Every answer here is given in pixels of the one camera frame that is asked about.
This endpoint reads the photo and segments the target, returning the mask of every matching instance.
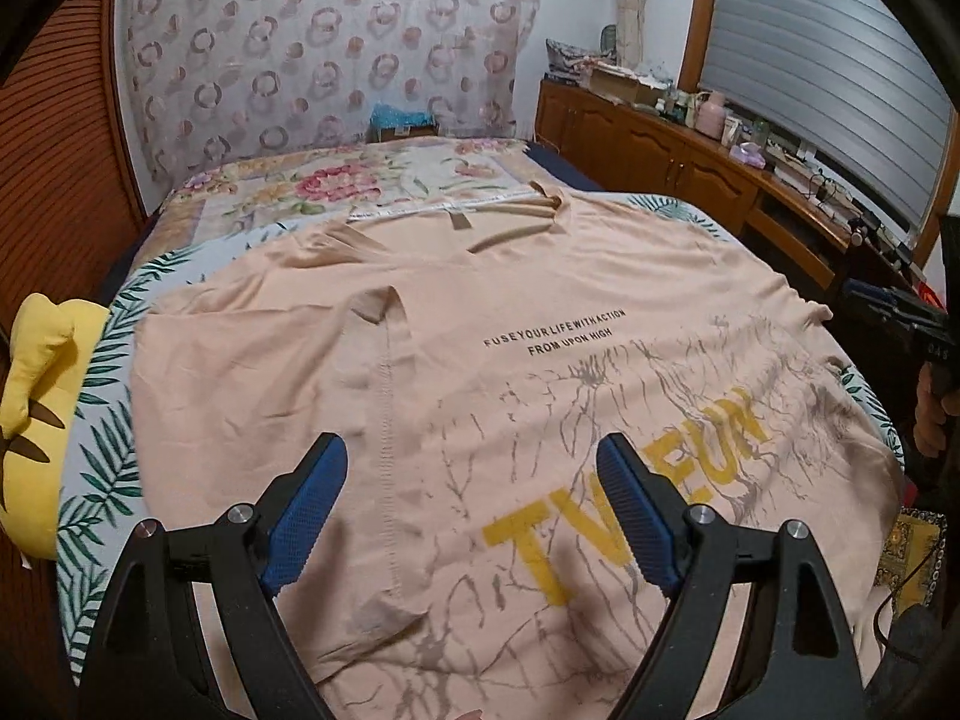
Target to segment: cabinet door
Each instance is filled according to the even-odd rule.
[[[722,158],[688,148],[677,170],[674,194],[739,235],[757,199],[757,186]]]
[[[585,100],[563,137],[563,154],[574,167],[604,189],[619,183],[616,143],[621,134],[616,107],[606,100]]]
[[[572,110],[568,105],[569,93],[544,82],[541,98],[536,108],[536,141],[560,153],[563,134]]]
[[[619,182],[613,191],[673,194],[683,143],[640,114],[627,114],[616,144]]]

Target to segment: cable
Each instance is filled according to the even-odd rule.
[[[889,604],[892,600],[894,600],[894,597],[898,595],[901,592],[901,590],[903,590],[904,587],[906,587],[910,583],[910,580],[913,579],[915,576],[917,576],[917,572],[920,571],[920,569],[923,568],[928,563],[928,561],[930,560],[930,557],[933,557],[934,555],[937,554],[937,551],[940,549],[941,544],[944,542],[945,535],[946,535],[945,533],[940,533],[940,537],[937,539],[936,543],[932,547],[930,547],[930,551],[926,553],[926,557],[924,557],[923,560],[921,560],[918,563],[918,565],[907,575],[907,578],[901,582],[901,585],[896,590],[890,591],[890,595],[888,595],[886,597],[886,600],[884,600],[884,602],[880,604],[880,607],[877,609],[877,612],[874,614],[874,638],[877,640],[877,643],[881,647],[883,647],[885,650],[889,650],[890,652],[892,652],[898,658],[901,658],[904,661],[908,661],[911,664],[915,664],[918,666],[920,665],[919,658],[916,658],[910,653],[906,653],[901,649],[899,649],[898,647],[895,647],[890,643],[889,640],[887,640],[887,637],[883,635],[883,632],[880,630],[880,613],[883,611],[883,608],[885,607],[885,605]]]
[[[816,178],[819,178],[820,186],[817,187],[817,189],[814,189],[813,181]],[[827,181],[829,181],[829,179],[824,175],[824,169],[822,167],[819,168],[818,172],[811,172],[810,180],[808,181],[808,186],[806,187],[806,199],[816,199],[818,191],[820,191],[820,189],[827,184]]]

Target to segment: blue rubber pad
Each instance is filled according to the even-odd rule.
[[[893,295],[887,292],[887,290],[882,289],[881,287],[875,287],[872,284],[868,284],[865,281],[857,281],[856,279],[850,278],[843,283],[844,295],[860,295],[863,298],[875,300],[878,303],[883,303],[889,306],[895,306],[896,300]]]
[[[680,587],[673,535],[645,493],[631,461],[611,439],[597,446],[597,476],[643,578],[672,596]]]
[[[260,584],[271,597],[299,579],[346,480],[347,445],[337,436],[320,455],[270,534],[270,560]]]

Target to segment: hand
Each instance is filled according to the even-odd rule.
[[[960,391],[951,392],[940,401],[930,392],[933,376],[930,363],[920,369],[917,382],[917,424],[913,428],[913,442],[920,454],[935,458],[947,448],[944,424],[948,416],[960,415]]]

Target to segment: wall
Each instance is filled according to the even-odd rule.
[[[616,0],[541,0],[536,23],[517,57],[517,138],[532,138],[539,83],[547,71],[546,38],[599,50],[600,32],[616,22]]]
[[[647,0],[643,61],[676,79],[683,66],[693,0]]]
[[[950,207],[947,211],[950,215],[960,215],[960,184],[953,193],[953,199],[950,201]],[[930,259],[926,261],[926,268],[923,269],[923,275],[926,276],[926,283],[940,296],[940,300],[947,302],[947,276],[944,274],[944,250],[940,245],[940,239],[937,239],[933,245],[933,251],[930,252]]]

